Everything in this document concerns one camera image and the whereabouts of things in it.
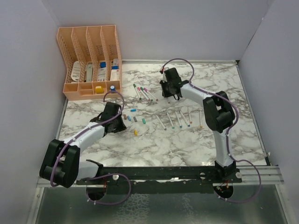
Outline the teal cap marker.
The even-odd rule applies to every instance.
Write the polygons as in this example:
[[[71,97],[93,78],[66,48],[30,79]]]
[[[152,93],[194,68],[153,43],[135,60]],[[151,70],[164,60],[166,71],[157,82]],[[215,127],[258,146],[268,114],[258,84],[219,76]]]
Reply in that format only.
[[[166,114],[167,114],[167,116],[168,116],[168,119],[169,119],[169,121],[170,121],[170,124],[171,124],[172,129],[175,129],[175,126],[174,126],[174,124],[173,124],[173,122],[172,122],[172,119],[171,119],[170,114],[169,114],[168,112],[167,112]]]

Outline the yellow cap marker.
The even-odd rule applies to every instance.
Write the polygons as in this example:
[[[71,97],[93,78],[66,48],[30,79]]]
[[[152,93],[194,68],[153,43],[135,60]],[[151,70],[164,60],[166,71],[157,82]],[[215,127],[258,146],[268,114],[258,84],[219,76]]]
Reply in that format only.
[[[200,128],[203,128],[201,111],[199,111],[199,126]]]

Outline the grey cap marker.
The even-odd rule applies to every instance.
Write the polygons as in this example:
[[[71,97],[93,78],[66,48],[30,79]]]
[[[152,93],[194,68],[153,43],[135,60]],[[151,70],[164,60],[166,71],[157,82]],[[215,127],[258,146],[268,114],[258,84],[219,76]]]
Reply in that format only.
[[[158,119],[159,123],[161,124],[162,128],[166,131],[167,128],[166,128],[166,126],[164,125],[164,123],[162,122],[162,120],[160,119],[160,117],[159,117],[157,114],[155,114],[155,116],[156,116],[156,118]]]

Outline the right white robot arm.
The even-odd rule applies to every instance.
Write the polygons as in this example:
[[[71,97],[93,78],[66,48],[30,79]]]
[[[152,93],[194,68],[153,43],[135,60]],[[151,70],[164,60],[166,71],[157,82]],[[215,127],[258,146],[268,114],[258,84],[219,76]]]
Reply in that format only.
[[[236,162],[231,158],[231,139],[229,128],[235,119],[235,113],[225,92],[208,92],[200,89],[188,80],[182,80],[176,68],[162,69],[163,79],[160,81],[162,96],[174,97],[176,100],[187,98],[203,106],[207,126],[213,131],[216,146],[215,179],[226,182],[231,178]]]

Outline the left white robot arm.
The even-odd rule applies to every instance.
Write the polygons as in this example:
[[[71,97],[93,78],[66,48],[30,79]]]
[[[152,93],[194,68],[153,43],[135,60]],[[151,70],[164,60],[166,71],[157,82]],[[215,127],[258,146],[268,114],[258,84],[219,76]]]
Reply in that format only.
[[[124,130],[121,105],[107,102],[104,111],[91,119],[82,131],[65,140],[54,139],[49,143],[39,176],[65,188],[82,179],[100,183],[103,180],[103,172],[99,170],[102,165],[92,160],[79,161],[80,154],[108,133]]]

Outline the brown cap marker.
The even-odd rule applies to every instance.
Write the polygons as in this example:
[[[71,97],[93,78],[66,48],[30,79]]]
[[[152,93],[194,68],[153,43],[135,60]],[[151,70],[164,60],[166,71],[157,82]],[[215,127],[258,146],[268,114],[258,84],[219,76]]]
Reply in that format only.
[[[188,119],[189,119],[189,123],[192,124],[192,116],[191,116],[191,110],[189,107],[187,107],[187,112],[188,112]]]

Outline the light blue marker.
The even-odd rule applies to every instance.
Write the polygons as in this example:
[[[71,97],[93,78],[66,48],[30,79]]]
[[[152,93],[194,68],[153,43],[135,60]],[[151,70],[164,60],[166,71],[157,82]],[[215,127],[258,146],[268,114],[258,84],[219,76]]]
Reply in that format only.
[[[182,123],[181,123],[181,120],[180,120],[180,117],[179,117],[177,111],[175,111],[175,114],[176,114],[176,117],[177,117],[177,119],[178,119],[179,127],[182,128],[183,126],[182,126]]]

